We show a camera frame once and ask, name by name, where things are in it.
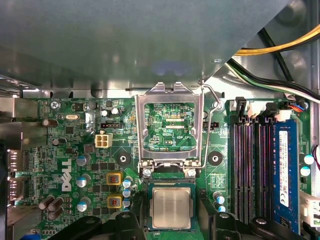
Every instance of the wire bundle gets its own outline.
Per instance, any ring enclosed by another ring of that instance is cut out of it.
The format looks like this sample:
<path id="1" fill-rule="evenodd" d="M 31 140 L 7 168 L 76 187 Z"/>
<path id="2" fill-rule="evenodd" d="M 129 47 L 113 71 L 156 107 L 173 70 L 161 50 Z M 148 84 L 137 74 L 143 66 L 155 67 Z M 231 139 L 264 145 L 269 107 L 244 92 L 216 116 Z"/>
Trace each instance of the wire bundle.
<path id="1" fill-rule="evenodd" d="M 291 95 L 301 96 L 305 99 L 320 104 L 320 95 L 295 82 L 257 77 L 250 73 L 248 70 L 246 70 L 243 66 L 241 66 L 232 58 L 225 65 L 235 76 L 237 76 L 246 84 L 282 93 L 288 93 Z"/>
<path id="2" fill-rule="evenodd" d="M 303 107 L 296 104 L 289 105 L 289 108 L 293 109 L 295 112 L 298 112 L 298 113 L 302 113 L 305 111 Z"/>
<path id="3" fill-rule="evenodd" d="M 318 148 L 319 148 L 319 145 L 315 145 L 315 146 L 314 146 L 314 148 L 313 148 L 313 150 L 312 150 L 312 156 L 313 156 L 313 158 L 314 158 L 314 161 L 315 161 L 316 166 L 318 167 L 318 169 L 319 169 L 319 171 L 320 171 L 320 163 L 319 163 L 318 157 L 317 157 L 317 155 L 318 155 L 318 153 L 319 153 Z"/>
<path id="4" fill-rule="evenodd" d="M 313 30 L 308 32 L 306 35 L 292 42 L 278 45 L 278 46 L 267 47 L 267 48 L 256 48 L 256 49 L 242 48 L 235 55 L 236 56 L 256 56 L 256 55 L 269 54 L 274 52 L 289 51 L 296 47 L 312 43 L 318 40 L 319 37 L 320 37 L 320 24 L 316 26 Z"/>

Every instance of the green circuit board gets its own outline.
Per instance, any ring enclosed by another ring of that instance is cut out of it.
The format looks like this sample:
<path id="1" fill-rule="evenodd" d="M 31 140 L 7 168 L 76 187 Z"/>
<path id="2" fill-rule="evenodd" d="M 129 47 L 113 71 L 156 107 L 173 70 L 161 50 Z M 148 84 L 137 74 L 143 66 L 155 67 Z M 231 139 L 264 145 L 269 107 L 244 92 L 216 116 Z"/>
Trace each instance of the green circuit board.
<path id="1" fill-rule="evenodd" d="M 58 121 L 57 127 L 48 127 L 47 144 L 32 148 L 26 151 L 29 159 L 29 169 L 24 172 L 17 172 L 17 177 L 28 177 L 30 179 L 29 197 L 16 201 L 17 205 L 37 205 L 48 195 L 62 197 L 64 199 L 62 213 L 53 221 L 48 220 L 48 212 L 43 211 L 43 221 L 37 226 L 41 239 L 46 240 L 58 231 L 62 230 L 82 216 L 97 216 L 106 222 L 111 214 L 123 211 L 109 209 L 107 197 L 114 194 L 121 195 L 124 190 L 122 185 L 107 185 L 108 173 L 120 173 L 122 178 L 131 177 L 134 191 L 143 187 L 143 182 L 138 175 L 138 136 L 136 123 L 135 100 L 107 99 L 107 98 L 59 98 L 59 99 L 33 99 L 38 102 L 38 121 L 53 119 Z M 50 103 L 57 101 L 60 108 L 52 110 Z M 206 99 L 204 111 L 209 112 L 213 99 Z M 96 109 L 89 109 L 89 105 L 96 104 Z M 195 147 L 195 140 L 190 135 L 190 128 L 193 126 L 194 106 L 191 103 L 177 104 L 148 104 L 145 106 L 145 123 L 149 131 L 149 137 L 144 142 L 144 148 L 150 151 L 186 151 Z M 102 116 L 102 110 L 111 111 L 112 108 L 120 110 L 119 116 Z M 78 116 L 70 120 L 67 116 Z M 301 119 L 301 143 L 303 149 L 308 148 L 310 139 L 308 131 L 310 127 L 309 112 L 295 115 L 293 118 Z M 205 189 L 208 198 L 214 202 L 213 193 L 220 192 L 226 199 L 224 206 L 226 210 L 230 206 L 230 176 L 228 164 L 228 139 L 230 128 L 227 124 L 228 116 L 225 110 L 215 111 L 212 122 L 216 127 L 209 131 L 208 153 L 220 153 L 221 163 L 212 165 L 207 162 L 196 179 L 196 188 Z M 106 125 L 119 124 L 116 128 L 106 128 Z M 108 148 L 95 147 L 95 135 L 112 134 L 112 146 Z M 205 156 L 207 129 L 202 132 L 202 159 Z M 54 139 L 65 138 L 66 144 L 54 146 Z M 78 166 L 76 159 L 83 154 L 90 155 L 90 163 L 85 166 Z M 129 154 L 130 163 L 125 167 L 119 164 L 120 157 Z M 63 163 L 71 162 L 71 191 L 62 191 L 62 170 Z M 76 179 L 87 174 L 91 181 L 86 187 L 79 188 Z M 154 173 L 154 178 L 183 178 L 181 172 Z M 311 184 L 308 182 L 301 188 L 306 192 L 311 191 Z M 91 205 L 85 212 L 77 210 L 77 203 L 81 198 L 88 197 Z M 195 225 L 195 232 L 166 231 L 150 232 L 147 234 L 150 240 L 202 240 L 198 224 Z"/>
<path id="2" fill-rule="evenodd" d="M 148 137 L 143 147 L 153 152 L 189 151 L 196 147 L 193 103 L 149 103 L 144 107 Z"/>

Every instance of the cable connector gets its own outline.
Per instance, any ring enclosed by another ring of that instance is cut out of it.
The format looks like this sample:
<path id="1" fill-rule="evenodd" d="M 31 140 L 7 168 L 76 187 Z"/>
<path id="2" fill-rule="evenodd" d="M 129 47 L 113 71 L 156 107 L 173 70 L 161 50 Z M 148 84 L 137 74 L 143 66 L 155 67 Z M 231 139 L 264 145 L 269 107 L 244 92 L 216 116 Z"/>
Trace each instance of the cable connector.
<path id="1" fill-rule="evenodd" d="M 300 191 L 300 219 L 311 227 L 320 227 L 320 198 Z"/>

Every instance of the electrolytic capacitor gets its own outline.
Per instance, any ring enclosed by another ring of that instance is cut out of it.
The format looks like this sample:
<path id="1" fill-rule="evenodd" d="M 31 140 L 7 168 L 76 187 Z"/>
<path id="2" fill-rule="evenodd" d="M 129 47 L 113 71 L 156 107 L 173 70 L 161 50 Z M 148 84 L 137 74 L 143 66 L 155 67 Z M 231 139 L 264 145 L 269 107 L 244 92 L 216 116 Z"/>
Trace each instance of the electrolytic capacitor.
<path id="1" fill-rule="evenodd" d="M 113 107 L 113 108 L 111 109 L 111 114 L 112 114 L 112 116 L 114 116 L 114 117 L 119 117 L 119 116 L 121 115 L 121 111 L 120 111 L 119 108 Z"/>
<path id="2" fill-rule="evenodd" d="M 52 195 L 47 196 L 44 200 L 39 203 L 39 209 L 45 210 L 50 203 L 55 200 L 55 197 Z"/>
<path id="3" fill-rule="evenodd" d="M 125 189 L 129 188 L 134 180 L 130 176 L 126 176 L 122 182 Z"/>
<path id="4" fill-rule="evenodd" d="M 111 116 L 111 111 L 108 109 L 102 109 L 101 110 L 101 116 L 104 118 L 108 118 Z"/>
<path id="5" fill-rule="evenodd" d="M 58 127 L 58 124 L 59 124 L 58 121 L 55 119 L 44 119 L 42 121 L 42 125 L 47 128 L 49 128 L 49 127 L 56 128 L 56 127 Z"/>
<path id="6" fill-rule="evenodd" d="M 76 164 L 80 167 L 87 165 L 91 161 L 91 156 L 89 154 L 83 154 L 76 158 Z"/>
<path id="7" fill-rule="evenodd" d="M 52 145 L 53 146 L 63 146 L 67 143 L 67 139 L 65 139 L 64 137 L 62 138 L 55 138 L 52 140 Z"/>
<path id="8" fill-rule="evenodd" d="M 131 196 L 131 190 L 132 190 L 132 187 L 124 189 L 122 192 L 122 195 L 125 198 L 129 198 Z"/>
<path id="9" fill-rule="evenodd" d="M 88 174 L 82 174 L 76 179 L 76 185 L 79 188 L 84 188 L 91 181 L 91 177 Z"/>
<path id="10" fill-rule="evenodd" d="M 76 205 L 76 209 L 83 213 L 85 212 L 91 205 L 91 200 L 88 197 L 83 197 L 80 199 L 78 204 Z"/>
<path id="11" fill-rule="evenodd" d="M 64 199 L 62 197 L 57 197 L 53 202 L 48 205 L 48 210 L 50 212 L 55 212 L 62 204 Z"/>
<path id="12" fill-rule="evenodd" d="M 212 196 L 213 196 L 213 199 L 216 200 L 216 202 L 217 202 L 218 204 L 224 204 L 224 202 L 225 202 L 225 197 L 222 196 L 220 192 L 216 191 L 216 192 L 213 193 Z"/>
<path id="13" fill-rule="evenodd" d="M 226 212 L 226 207 L 217 203 L 216 201 L 213 203 L 213 206 L 215 207 L 215 209 L 217 209 L 218 212 Z"/>
<path id="14" fill-rule="evenodd" d="M 48 220 L 53 221 L 55 220 L 57 217 L 59 217 L 62 213 L 64 212 L 63 207 L 59 207 L 56 211 L 50 212 L 48 214 Z"/>
<path id="15" fill-rule="evenodd" d="M 131 202 L 130 202 L 130 199 L 129 198 L 125 198 L 123 199 L 122 201 L 122 205 L 125 207 L 125 208 L 128 208 L 130 206 Z"/>

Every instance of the black cable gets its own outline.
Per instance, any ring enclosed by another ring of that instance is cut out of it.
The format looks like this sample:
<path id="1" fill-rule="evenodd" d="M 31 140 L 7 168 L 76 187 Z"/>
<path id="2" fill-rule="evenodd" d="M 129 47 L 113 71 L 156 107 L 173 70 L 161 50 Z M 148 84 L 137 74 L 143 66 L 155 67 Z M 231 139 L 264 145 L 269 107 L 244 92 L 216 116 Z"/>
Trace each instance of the black cable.
<path id="1" fill-rule="evenodd" d="M 270 35 L 268 34 L 267 30 L 265 28 L 262 28 L 259 32 L 258 32 L 259 37 L 261 38 L 262 42 L 264 43 L 265 46 L 267 46 L 268 48 L 271 47 L 275 47 L 276 44 L 274 43 L 274 41 L 271 39 Z M 273 57 L 275 58 L 275 60 L 278 62 L 283 75 L 285 77 L 285 79 L 288 82 L 294 82 L 294 78 L 292 77 L 288 66 L 284 60 L 284 58 L 282 57 L 280 52 L 271 52 L 271 54 L 273 55 Z"/>
<path id="2" fill-rule="evenodd" d="M 280 87 L 294 89 L 294 90 L 303 92 L 303 93 L 305 93 L 305 94 L 307 94 L 317 100 L 320 100 L 320 95 L 316 94 L 315 92 L 311 91 L 310 89 L 308 89 L 304 86 L 296 84 L 295 82 L 266 79 L 266 78 L 255 76 L 232 58 L 228 61 L 228 64 L 231 67 L 233 67 L 234 69 L 236 69 L 238 72 L 240 72 L 241 74 L 247 76 L 249 79 L 251 79 L 259 84 L 273 85 L 273 86 L 280 86 Z"/>
<path id="3" fill-rule="evenodd" d="M 280 53 L 280 52 L 286 52 L 286 51 L 294 50 L 294 49 L 296 49 L 296 48 L 298 48 L 298 47 L 302 47 L 302 46 L 311 44 L 311 43 L 313 43 L 313 42 L 315 42 L 315 41 L 317 41 L 317 40 L 319 40 L 319 39 L 320 39 L 320 34 L 317 34 L 317 35 L 313 36 L 312 38 L 310 38 L 310 39 L 308 39 L 308 40 L 306 40 L 306 41 L 304 41 L 304 42 L 298 43 L 298 44 L 296 44 L 296 45 L 294 45 L 294 46 L 286 47 L 286 48 L 281 49 L 281 50 L 273 51 L 273 53 Z M 243 49 L 243 50 L 253 50 L 253 49 L 256 49 L 256 48 L 243 47 L 243 48 L 241 48 L 241 49 Z"/>

